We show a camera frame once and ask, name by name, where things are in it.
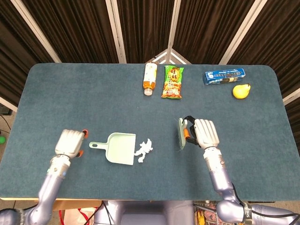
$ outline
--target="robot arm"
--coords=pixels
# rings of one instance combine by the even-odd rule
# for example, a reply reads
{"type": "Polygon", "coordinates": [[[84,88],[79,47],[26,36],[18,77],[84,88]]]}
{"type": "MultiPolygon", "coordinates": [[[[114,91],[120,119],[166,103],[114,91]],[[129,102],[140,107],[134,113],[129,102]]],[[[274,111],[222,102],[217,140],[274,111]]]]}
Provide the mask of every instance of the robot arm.
{"type": "Polygon", "coordinates": [[[232,184],[221,151],[217,148],[219,138],[212,121],[186,117],[183,122],[189,120],[193,123],[190,128],[194,140],[188,142],[199,145],[204,149],[204,159],[210,173],[210,179],[215,191],[223,198],[217,205],[218,216],[229,223],[241,223],[252,225],[300,225],[297,220],[300,215],[291,211],[242,202],[232,184]]]}
{"type": "Polygon", "coordinates": [[[39,203],[25,210],[5,209],[0,211],[0,224],[46,225],[52,215],[53,203],[60,185],[70,167],[70,159],[80,154],[80,147],[86,133],[63,130],[55,147],[56,156],[50,162],[47,176],[38,193],[39,203]]]}

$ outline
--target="black cable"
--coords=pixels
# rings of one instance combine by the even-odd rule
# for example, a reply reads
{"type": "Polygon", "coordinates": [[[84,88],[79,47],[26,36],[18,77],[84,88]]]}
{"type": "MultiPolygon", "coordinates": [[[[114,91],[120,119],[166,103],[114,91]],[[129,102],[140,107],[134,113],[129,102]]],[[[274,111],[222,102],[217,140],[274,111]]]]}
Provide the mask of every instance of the black cable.
{"type": "Polygon", "coordinates": [[[0,129],[0,131],[4,131],[4,132],[6,132],[6,133],[10,134],[10,132],[8,132],[8,131],[6,131],[6,130],[1,130],[1,129],[0,129]]]}
{"type": "Polygon", "coordinates": [[[23,209],[23,211],[26,211],[26,210],[30,210],[30,209],[32,209],[33,207],[36,207],[38,204],[35,204],[35,205],[33,205],[33,206],[30,206],[30,207],[28,207],[28,208],[25,208],[25,209],[23,209]]]}
{"type": "Polygon", "coordinates": [[[108,216],[108,219],[109,219],[109,224],[112,225],[111,218],[110,218],[110,213],[109,213],[109,211],[108,211],[108,209],[106,207],[106,204],[104,202],[103,202],[103,205],[104,205],[104,207],[106,209],[106,212],[107,212],[107,216],[108,216]]]}
{"type": "Polygon", "coordinates": [[[7,120],[2,116],[2,115],[0,115],[3,119],[4,119],[4,121],[6,122],[6,124],[8,125],[8,127],[9,127],[9,129],[11,130],[11,128],[10,128],[10,126],[9,126],[9,124],[8,124],[8,122],[7,122],[7,120]]]}
{"type": "MultiPolygon", "coordinates": [[[[238,197],[238,194],[236,192],[234,184],[232,184],[232,186],[233,186],[233,190],[234,190],[236,198],[238,199],[238,201],[240,202],[241,205],[244,205],[242,203],[242,201],[240,200],[240,198],[238,197]]],[[[269,218],[283,218],[283,217],[297,216],[289,225],[294,225],[299,220],[299,218],[300,218],[300,214],[299,213],[290,213],[290,214],[283,214],[283,215],[266,215],[266,214],[262,214],[262,213],[256,212],[254,210],[252,210],[252,212],[255,213],[255,214],[257,214],[257,215],[259,215],[259,216],[269,217],[269,218]]]]}
{"type": "Polygon", "coordinates": [[[266,215],[266,214],[262,214],[259,212],[256,212],[254,210],[252,210],[253,213],[262,216],[262,217],[269,217],[269,218],[283,218],[283,217],[293,217],[293,216],[297,216],[289,225],[294,225],[298,219],[300,218],[300,214],[299,213],[290,213],[290,214],[283,214],[283,215],[266,215]]]}
{"type": "Polygon", "coordinates": [[[98,212],[98,210],[102,207],[102,205],[103,205],[103,201],[101,202],[101,205],[98,207],[98,209],[96,209],[95,211],[94,211],[94,213],[90,216],[90,218],[88,218],[88,220],[85,222],[85,224],[84,225],[87,225],[88,224],[88,222],[90,221],[90,219],[92,219],[92,217],[96,214],[96,212],[98,212]]]}
{"type": "Polygon", "coordinates": [[[209,207],[206,207],[206,206],[201,206],[201,205],[197,205],[197,204],[194,204],[194,206],[195,206],[196,208],[199,208],[199,209],[202,209],[202,210],[207,210],[207,211],[209,211],[209,212],[213,212],[213,213],[216,213],[216,212],[217,212],[217,210],[212,209],[212,208],[209,208],[209,207]]]}

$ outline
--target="green brush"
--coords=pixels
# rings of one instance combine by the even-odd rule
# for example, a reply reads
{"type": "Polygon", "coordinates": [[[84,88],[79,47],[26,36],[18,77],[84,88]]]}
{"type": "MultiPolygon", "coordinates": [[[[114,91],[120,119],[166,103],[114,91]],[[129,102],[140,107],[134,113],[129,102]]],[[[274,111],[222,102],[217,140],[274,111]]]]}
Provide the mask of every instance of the green brush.
{"type": "Polygon", "coordinates": [[[180,150],[182,150],[184,148],[184,146],[186,145],[186,139],[184,137],[183,130],[187,127],[187,125],[188,125],[187,120],[183,120],[182,118],[179,118],[179,120],[178,120],[178,135],[179,135],[180,150]]]}

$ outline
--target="snack bag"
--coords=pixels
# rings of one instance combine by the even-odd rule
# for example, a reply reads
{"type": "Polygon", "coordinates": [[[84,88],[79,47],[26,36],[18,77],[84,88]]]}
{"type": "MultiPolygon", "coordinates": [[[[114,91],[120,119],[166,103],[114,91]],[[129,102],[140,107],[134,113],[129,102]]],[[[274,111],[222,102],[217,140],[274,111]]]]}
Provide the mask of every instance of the snack bag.
{"type": "Polygon", "coordinates": [[[205,72],[203,80],[204,84],[209,85],[241,81],[243,77],[245,77],[245,71],[239,68],[205,72]]]}
{"type": "Polygon", "coordinates": [[[182,98],[180,95],[183,67],[165,66],[165,83],[162,98],[182,98]]]}

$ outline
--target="brown curtain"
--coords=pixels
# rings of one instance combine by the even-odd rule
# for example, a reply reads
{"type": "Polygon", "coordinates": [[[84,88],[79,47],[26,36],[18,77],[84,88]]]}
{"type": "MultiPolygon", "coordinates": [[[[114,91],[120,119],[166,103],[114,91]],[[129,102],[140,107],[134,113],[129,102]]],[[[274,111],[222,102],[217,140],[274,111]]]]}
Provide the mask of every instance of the brown curtain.
{"type": "Polygon", "coordinates": [[[53,60],[8,0],[0,1],[0,96],[18,106],[30,68],[53,60]]]}
{"type": "Polygon", "coordinates": [[[254,0],[183,0],[173,49],[192,64],[218,64],[254,0]]]}
{"type": "Polygon", "coordinates": [[[300,154],[300,97],[287,104],[285,109],[300,154]]]}
{"type": "Polygon", "coordinates": [[[119,62],[105,0],[23,2],[62,62],[119,62]]]}
{"type": "Polygon", "coordinates": [[[174,0],[118,0],[127,63],[145,63],[168,48],[174,0]]]}
{"type": "Polygon", "coordinates": [[[228,64],[270,66],[283,97],[300,88],[300,1],[267,1],[228,64]]]}

